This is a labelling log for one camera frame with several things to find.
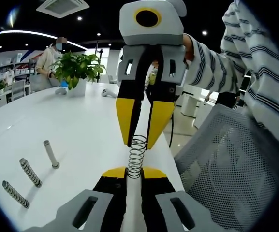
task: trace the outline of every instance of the air conditioner vent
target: air conditioner vent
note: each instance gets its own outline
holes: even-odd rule
[[[63,18],[87,8],[89,5],[83,0],[47,0],[36,10],[56,18]]]

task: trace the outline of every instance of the metal spring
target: metal spring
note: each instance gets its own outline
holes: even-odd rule
[[[31,166],[29,165],[29,162],[25,158],[20,159],[19,162],[21,164],[22,169],[28,175],[28,177],[34,183],[34,185],[36,187],[40,188],[42,186],[42,181],[35,174],[35,172],[31,168]]]
[[[23,207],[29,208],[29,202],[24,197],[22,197],[7,181],[3,180],[3,187],[6,192],[9,193],[17,202],[19,202]]]
[[[144,162],[144,155],[147,149],[147,139],[142,135],[132,137],[131,150],[129,154],[128,177],[137,179]]]

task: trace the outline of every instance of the ceiling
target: ceiling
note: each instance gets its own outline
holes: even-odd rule
[[[113,48],[121,48],[123,43],[119,32],[119,10],[125,3],[132,1],[134,0],[85,0],[90,6],[88,9],[61,19],[36,11],[44,0],[0,2],[0,31],[28,30],[63,36],[69,41],[87,48],[95,47],[98,40],[101,47],[112,44]],[[185,33],[192,35],[210,49],[219,52],[225,29],[222,16],[232,1],[184,0],[188,9],[188,15],[181,18]],[[7,23],[8,14],[12,9],[17,9],[13,27]],[[82,17],[81,21],[77,20],[78,16]],[[203,30],[207,31],[206,36],[202,35]],[[51,38],[37,35],[2,34],[0,35],[0,46],[2,46],[0,52],[21,49],[44,50],[53,41]],[[67,50],[82,51],[81,48],[70,44],[68,44]]]

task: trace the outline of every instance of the white pot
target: white pot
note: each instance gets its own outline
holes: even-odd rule
[[[71,90],[68,90],[67,95],[69,97],[84,97],[86,94],[86,86],[87,86],[86,79],[79,79],[76,88],[72,88]]]

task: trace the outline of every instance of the potted plant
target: potted plant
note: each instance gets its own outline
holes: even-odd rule
[[[103,73],[105,66],[100,64],[96,55],[64,54],[53,64],[56,68],[56,78],[66,81],[69,95],[74,97],[84,96],[86,92],[86,81],[94,82],[98,73]]]
[[[4,89],[5,89],[6,85],[3,81],[0,81],[0,94],[4,93]]]

